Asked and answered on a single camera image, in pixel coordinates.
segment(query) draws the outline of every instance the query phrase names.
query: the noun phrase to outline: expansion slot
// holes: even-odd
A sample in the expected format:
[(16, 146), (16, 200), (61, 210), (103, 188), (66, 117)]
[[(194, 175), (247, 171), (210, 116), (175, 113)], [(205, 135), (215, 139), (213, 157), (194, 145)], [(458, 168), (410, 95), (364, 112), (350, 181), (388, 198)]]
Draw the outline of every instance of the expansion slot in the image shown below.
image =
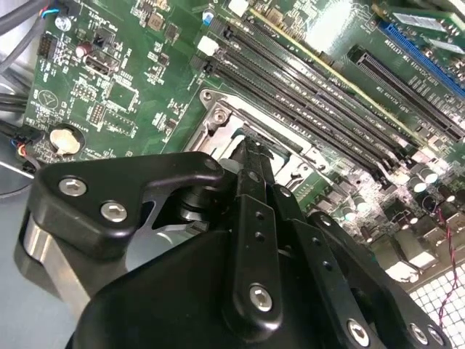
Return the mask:
[(370, 105), (372, 105), (375, 109), (377, 109), (380, 113), (385, 115), (393, 124), (396, 124), (399, 126), (399, 128), (403, 129), (404, 132), (406, 132), (408, 135), (413, 137), (418, 141), (419, 144), (428, 146), (426, 142), (424, 142), (415, 132), (411, 131), (406, 125), (404, 125), (402, 122), (397, 120), (397, 118), (392, 115), (390, 112), (388, 112), (386, 109), (381, 107), (377, 102), (375, 102), (370, 96), (368, 96), (362, 89), (360, 89), (357, 85), (353, 84), (351, 81), (347, 80), (344, 78), (340, 73), (335, 71), (332, 67), (330, 67), (328, 64), (323, 62), (317, 55), (315, 55), (313, 52), (308, 50), (306, 47), (301, 45), (299, 42), (295, 41), (292, 39), (287, 33), (279, 29), (276, 25), (271, 23), (267, 18), (263, 17), (260, 13), (258, 13), (255, 9), (250, 9), (250, 13), (260, 19), (263, 23), (266, 23), (268, 26), (270, 26), (276, 33), (280, 34), (283, 38), (291, 42), (297, 49), (301, 50), (303, 53), (305, 53), (307, 56), (312, 58), (316, 63), (324, 67), (332, 76), (335, 76), (338, 80), (346, 84), (348, 87), (350, 87), (354, 92), (356, 92), (359, 96), (361, 96), (364, 100), (366, 100)]
[(349, 56), (351, 61), (373, 80), (387, 88), (396, 98), (409, 105), (411, 109), (414, 109), (419, 118), (455, 142), (465, 136), (464, 130), (442, 115), (433, 105), (429, 104), (421, 95), (411, 89), (366, 50), (356, 48)]
[(343, 135), (343, 137), (349, 140), (357, 148), (363, 149), (363, 152), (367, 154), (367, 156), (372, 157), (372, 159), (375, 159), (378, 162), (384, 162), (388, 165), (388, 167), (394, 166), (394, 164), (392, 163), (392, 160), (388, 156), (386, 156), (385, 153), (374, 148), (373, 145), (365, 142), (363, 140), (362, 135), (356, 134), (351, 129), (347, 128), (342, 122), (340, 122), (340, 121), (345, 121), (345, 122), (348, 121), (347, 118), (344, 117), (342, 114), (338, 113), (335, 110), (332, 110), (333, 116), (339, 117), (339, 121), (338, 121), (328, 116), (326, 112), (323, 112), (320, 109), (315, 109), (316, 107), (316, 108), (323, 108), (323, 110), (326, 109), (327, 111), (331, 110), (331, 107), (328, 106), (327, 104), (324, 104), (324, 102), (321, 99), (318, 98), (316, 99), (317, 102), (312, 101), (311, 102), (312, 105), (309, 105), (308, 104), (309, 100), (307, 98), (299, 96), (297, 93), (295, 93), (295, 91), (290, 89), (290, 87), (287, 84), (284, 84), (279, 79), (276, 79), (273, 75), (268, 74), (261, 69), (254, 68), (254, 65), (250, 64), (251, 61), (241, 57), (239, 54), (228, 53), (225, 55), (225, 59), (229, 60), (234, 66), (237, 66), (239, 71), (244, 71), (245, 69), (249, 69), (251, 72), (256, 74), (259, 78), (270, 83), (271, 86), (273, 86), (273, 88), (277, 88), (276, 95), (280, 93), (285, 94), (286, 96), (283, 96), (281, 100), (284, 100), (285, 98), (287, 101), (289, 101), (289, 104), (291, 104), (296, 109), (297, 112), (307, 115), (309, 114), (310, 111), (312, 111), (313, 118), (320, 125), (324, 126), (326, 129), (333, 130), (334, 132), (340, 132)]
[[(333, 107), (349, 115), (352, 118), (353, 123), (357, 124), (360, 128), (365, 129), (366, 135), (373, 135), (374, 137), (377, 137), (378, 142), (384, 147), (389, 145), (391, 152), (402, 154), (402, 157), (405, 155), (405, 151), (399, 146), (399, 144), (389, 137), (393, 136), (397, 137), (397, 139), (405, 138), (403, 134), (399, 133), (384, 120), (376, 117), (371, 111), (356, 101), (354, 97), (341, 91), (337, 86), (332, 84), (325, 77), (321, 76), (316, 70), (309, 67), (308, 64), (301, 61), (286, 48), (272, 40), (266, 33), (262, 32), (261, 28), (252, 24), (241, 23), (241, 25), (244, 32), (239, 30), (239, 27), (236, 25), (233, 25), (235, 30), (232, 31), (230, 27), (228, 28), (224, 23), (215, 20), (211, 24), (211, 30), (222, 39), (226, 39), (233, 49), (243, 46), (255, 52), (261, 58), (264, 58), (270, 65), (279, 69), (279, 75), (286, 76), (289, 80), (292, 80), (293, 84), (300, 84), (301, 86), (304, 86), (307, 91), (310, 90), (317, 95), (325, 96), (324, 100), (327, 103), (330, 103)], [(266, 48), (262, 42), (257, 40), (257, 37), (270, 44), (273, 50), (279, 55), (276, 55)], [(251, 64), (255, 64), (255, 66), (260, 68), (262, 62), (259, 60), (251, 61)], [(344, 108), (339, 101), (345, 103), (346, 108)], [(364, 115), (359, 116), (354, 111), (347, 113), (350, 108), (358, 108), (363, 111)]]
[(394, 24), (381, 21), (379, 23), (379, 29), (398, 45), (398, 47), (406, 51), (416, 62), (420, 63), (452, 93), (457, 94), (461, 98), (465, 98), (465, 91), (461, 89), (452, 78), (443, 73), (442, 70), (417, 49), (414, 44), (409, 42), (409, 40), (396, 29)]

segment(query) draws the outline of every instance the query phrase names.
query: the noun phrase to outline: chip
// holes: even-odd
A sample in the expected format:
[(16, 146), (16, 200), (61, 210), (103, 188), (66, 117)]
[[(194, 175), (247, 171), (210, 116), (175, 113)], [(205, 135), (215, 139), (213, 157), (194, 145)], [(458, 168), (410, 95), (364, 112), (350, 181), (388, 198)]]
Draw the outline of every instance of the chip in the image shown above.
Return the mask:
[(165, 37), (168, 41), (171, 41), (172, 43), (174, 43), (179, 37), (178, 27), (174, 25), (173, 23), (169, 23), (168, 26), (166, 27)]
[(153, 13), (148, 19), (147, 25), (151, 27), (154, 31), (160, 31), (164, 23), (165, 20), (162, 15), (158, 13)]

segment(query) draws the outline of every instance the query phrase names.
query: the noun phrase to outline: pcie slot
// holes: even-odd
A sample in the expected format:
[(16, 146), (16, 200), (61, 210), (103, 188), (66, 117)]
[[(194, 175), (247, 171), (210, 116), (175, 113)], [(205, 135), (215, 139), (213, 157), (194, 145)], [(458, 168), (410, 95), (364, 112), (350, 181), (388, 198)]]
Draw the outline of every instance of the pcie slot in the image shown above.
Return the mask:
[(376, 174), (379, 172), (379, 169), (376, 168), (369, 160), (354, 152), (345, 144), (338, 143), (335, 139), (329, 137), (327, 133), (318, 129), (316, 125), (314, 125), (310, 120), (301, 117), (299, 114), (294, 113), (293, 111), (287, 109), (285, 106), (281, 105), (274, 98), (274, 96), (269, 96), (266, 92), (254, 86), (252, 81), (239, 76), (235, 71), (228, 69), (223, 65), (217, 68), (215, 74), (225, 79), (226, 81), (233, 83), (235, 86), (248, 91), (251, 96), (266, 102), (267, 111), (274, 111), (276, 114), (281, 115), (283, 118), (287, 119), (288, 122), (301, 127), (308, 134), (312, 135), (321, 145), (334, 149), (336, 152), (347, 157), (349, 160), (354, 162), (354, 164), (371, 174)]
[[(244, 57), (241, 57), (237, 53), (227, 53), (225, 55), (225, 59), (228, 59), (233, 65), (238, 66), (239, 71), (246, 71), (250, 70), (252, 73), (256, 74), (259, 78), (270, 83), (274, 89), (276, 89), (276, 95), (284, 94), (284, 98), (286, 98), (289, 103), (295, 108), (295, 111), (298, 113), (306, 113), (308, 114), (311, 111), (313, 112), (313, 118), (318, 121), (319, 124), (323, 125), (326, 129), (330, 129), (333, 132), (339, 132), (343, 135), (347, 140), (349, 140), (352, 144), (354, 144), (357, 148), (363, 149), (363, 153), (367, 156), (370, 156), (372, 159), (378, 162), (384, 162), (388, 165), (388, 167), (393, 167), (394, 164), (392, 163), (391, 158), (385, 156), (385, 153), (382, 153), (379, 149), (375, 148), (372, 144), (368, 144), (364, 141), (363, 135), (355, 134), (352, 130), (346, 128), (342, 122), (338, 122), (336, 119), (332, 119), (328, 117), (325, 112), (321, 111), (320, 109), (315, 109), (315, 102), (311, 102), (301, 96), (298, 96), (295, 91), (289, 88), (288, 85), (284, 84), (279, 79), (276, 79), (274, 76), (264, 72), (261, 69), (254, 68), (254, 65), (250, 64), (250, 61)], [(316, 98), (318, 103), (323, 104), (323, 108), (327, 108), (330, 110), (331, 108), (324, 104), (324, 102), (320, 98)], [(348, 118), (343, 117), (340, 113), (335, 110), (333, 111), (333, 116), (339, 118), (340, 121), (347, 121)]]
[(421, 95), (413, 91), (387, 67), (380, 63), (368, 51), (357, 48), (350, 55), (357, 67), (373, 80), (388, 89), (396, 98), (409, 105), (418, 117), (444, 133), (453, 141), (459, 141), (465, 136), (465, 131), (443, 116), (433, 105), (430, 105)]
[(406, 51), (415, 61), (420, 63), (428, 72), (436, 77), (452, 93), (456, 93), (461, 98), (465, 98), (465, 91), (447, 76), (441, 69), (429, 60), (419, 49), (416, 48), (407, 38), (399, 32), (393, 23), (381, 21), (379, 29), (401, 49)]
[[(363, 116), (359, 116), (355, 112), (352, 112), (350, 116), (354, 119), (354, 122), (358, 124), (360, 127), (368, 128), (367, 134), (375, 135), (380, 143), (389, 144), (391, 148), (394, 149), (393, 153), (404, 153), (403, 149), (399, 147), (398, 143), (396, 143), (392, 138), (388, 137), (387, 135), (394, 135), (397, 138), (405, 139), (406, 136), (388, 124), (385, 120), (380, 119), (379, 117), (375, 116), (371, 111), (369, 111), (366, 107), (362, 106), (361, 103), (356, 101), (352, 96), (348, 95), (347, 93), (341, 91), (338, 87), (328, 81), (325, 77), (320, 75), (315, 69), (312, 69), (308, 66), (305, 62), (300, 60), (297, 56), (290, 53), (285, 47), (282, 47), (279, 43), (272, 40), (260, 27), (257, 27), (252, 24), (245, 24), (243, 23), (244, 28), (239, 28), (231, 23), (228, 24), (229, 28), (234, 28), (235, 30), (232, 33), (232, 36), (228, 36), (226, 39), (236, 39), (239, 41), (240, 44), (246, 46), (251, 51), (258, 54), (260, 57), (266, 59), (270, 64), (273, 64), (275, 67), (281, 69), (287, 76), (292, 78), (294, 81), (298, 81), (300, 84), (316, 92), (318, 94), (325, 94), (327, 98), (325, 101), (327, 103), (332, 104), (334, 107), (338, 108), (341, 103), (337, 104), (334, 103), (337, 100), (342, 100), (347, 105), (345, 110), (348, 110), (350, 106), (358, 108), (364, 111)], [(224, 23), (221, 23), (219, 20), (213, 23), (211, 29), (216, 35), (229, 35), (227, 31), (224, 29), (227, 26)], [(266, 41), (269, 45), (273, 46), (275, 50), (280, 53), (280, 56), (276, 55), (275, 53), (271, 52), (262, 42), (258, 41), (256, 37), (260, 37), (262, 40)], [(312, 81), (310, 76), (314, 76), (316, 79)], [(326, 89), (323, 89), (318, 83), (323, 84), (326, 86)]]

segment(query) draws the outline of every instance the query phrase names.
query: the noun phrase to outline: silver bolt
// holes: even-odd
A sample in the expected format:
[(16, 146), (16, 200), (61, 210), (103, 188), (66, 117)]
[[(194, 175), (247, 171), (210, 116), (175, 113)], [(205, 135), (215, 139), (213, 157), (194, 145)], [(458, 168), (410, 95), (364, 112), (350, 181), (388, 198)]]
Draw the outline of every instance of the silver bolt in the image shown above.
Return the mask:
[(416, 340), (418, 340), (423, 345), (428, 344), (428, 338), (426, 338), (426, 335), (423, 333), (423, 331), (420, 330), (418, 326), (415, 324), (410, 324), (410, 329), (412, 330), (413, 336), (416, 338)]
[(128, 212), (124, 206), (114, 201), (103, 204), (100, 213), (107, 220), (114, 223), (123, 222), (128, 217)]
[(73, 22), (71, 22), (71, 19), (69, 17), (58, 16), (57, 18), (55, 18), (55, 26), (61, 31), (69, 31), (72, 25)]
[(271, 310), (273, 301), (266, 289), (261, 286), (252, 286), (250, 288), (250, 301), (260, 311), (266, 313)]
[(370, 345), (370, 337), (366, 330), (353, 318), (350, 318), (347, 322), (347, 328), (350, 335), (354, 340), (363, 347), (368, 347)]
[(325, 223), (328, 227), (331, 226), (331, 221), (326, 216), (321, 216), (321, 221)]
[(224, 124), (226, 120), (227, 120), (227, 115), (224, 110), (216, 109), (213, 112), (213, 122), (215, 124), (218, 124), (218, 125)]
[(281, 190), (281, 193), (282, 193), (286, 198), (290, 198), (290, 197), (291, 197), (291, 192), (290, 192), (289, 190), (287, 190), (286, 188), (281, 187), (280, 190)]
[(428, 326), (428, 332), (431, 334), (431, 337), (433, 337), (434, 340), (439, 343), (439, 345), (445, 345), (444, 339), (439, 334), (439, 332), (433, 328), (433, 326)]
[(258, 176), (256, 175), (256, 173), (253, 172), (253, 171), (250, 171), (250, 172), (248, 173), (248, 176), (249, 176), (252, 180), (254, 180), (255, 182), (259, 182), (259, 181), (260, 181), (259, 178), (258, 178)]
[(60, 191), (68, 196), (81, 196), (87, 192), (87, 185), (76, 178), (65, 178), (58, 183)]

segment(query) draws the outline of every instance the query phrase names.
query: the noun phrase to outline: green circuit board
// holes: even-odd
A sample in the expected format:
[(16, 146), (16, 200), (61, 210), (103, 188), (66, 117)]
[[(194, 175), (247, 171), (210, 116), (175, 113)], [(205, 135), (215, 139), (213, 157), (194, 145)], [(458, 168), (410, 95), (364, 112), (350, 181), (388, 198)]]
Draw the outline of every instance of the green circuit board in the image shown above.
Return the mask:
[[(215, 39), (216, 34), (203, 23), (206, 10), (227, 23), (240, 21), (228, 9), (228, 1), (76, 3), (80, 12), (69, 31), (61, 31), (49, 20), (46, 35), (54, 51), (52, 57), (39, 55), (25, 122), (47, 133), (61, 124), (71, 125), (84, 135), (84, 146), (76, 155), (61, 156), (45, 138), (29, 149), (40, 160), (52, 163), (182, 151), (205, 115), (199, 98), (203, 88), (240, 95), (263, 110), (267, 108), (237, 84), (207, 76), (190, 65), (199, 54), (201, 37)], [(354, 98), (362, 108), (354, 105), (353, 112), (362, 115), (366, 108), (405, 137), (447, 159), (454, 169), (463, 169), (463, 143), (453, 142), (425, 124), (350, 60), (354, 47), (368, 50), (446, 118), (464, 124), (464, 101), (379, 30), (380, 19), (371, 9), (371, 1), (250, 1), (243, 19), (263, 28), (273, 41), (311, 65), (321, 79), (316, 75), (310, 78), (327, 92), (335, 86)], [(89, 58), (76, 56), (80, 43), (99, 44), (97, 35), (105, 40), (98, 48), (100, 59), (108, 63), (103, 68), (117, 67), (110, 73), (96, 72)], [(262, 44), (280, 54), (271, 41)], [(252, 56), (250, 60), (260, 65)], [(263, 69), (275, 73), (270, 66), (263, 65)], [(353, 164), (337, 152), (324, 146), (320, 150), (331, 163), (329, 175), (354, 172)], [(327, 187), (328, 183), (313, 173), (294, 193), (301, 207), (308, 209)]]

